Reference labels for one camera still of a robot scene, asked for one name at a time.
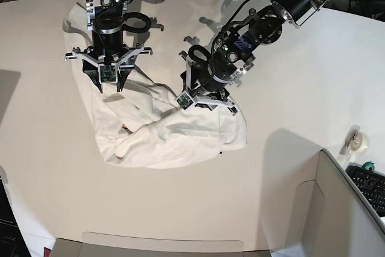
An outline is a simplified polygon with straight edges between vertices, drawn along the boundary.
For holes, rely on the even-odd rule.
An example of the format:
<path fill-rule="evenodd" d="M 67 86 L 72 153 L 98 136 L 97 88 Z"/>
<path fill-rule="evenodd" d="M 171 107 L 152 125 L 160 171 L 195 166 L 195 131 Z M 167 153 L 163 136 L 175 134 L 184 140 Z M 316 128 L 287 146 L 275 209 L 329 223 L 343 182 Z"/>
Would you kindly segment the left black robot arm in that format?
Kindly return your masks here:
<path fill-rule="evenodd" d="M 328 1 L 270 0 L 270 5 L 259 11 L 249 9 L 243 20 L 231 17 L 210 49 L 192 45 L 180 53 L 186 70 L 181 74 L 183 91 L 176 98 L 178 105 L 184 110 L 224 107 L 236 114 L 236 104 L 226 86 L 241 85 L 241 78 L 254 66 L 254 50 L 276 42 L 286 22 L 299 28 Z"/>

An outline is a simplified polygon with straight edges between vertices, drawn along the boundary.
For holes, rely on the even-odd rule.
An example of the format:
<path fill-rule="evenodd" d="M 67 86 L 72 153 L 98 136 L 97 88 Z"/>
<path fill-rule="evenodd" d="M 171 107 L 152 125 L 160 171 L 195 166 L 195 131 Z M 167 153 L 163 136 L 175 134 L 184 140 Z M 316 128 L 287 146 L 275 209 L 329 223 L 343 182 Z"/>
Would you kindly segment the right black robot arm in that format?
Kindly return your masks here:
<path fill-rule="evenodd" d="M 82 71 L 103 92 L 104 85 L 114 84 L 121 92 L 134 69 L 139 54 L 152 50 L 142 43 L 129 47 L 123 41 L 125 31 L 134 34 L 148 32 L 151 20 L 140 12 L 128 12 L 133 0 L 86 0 L 87 29 L 91 45 L 80 52 Z"/>

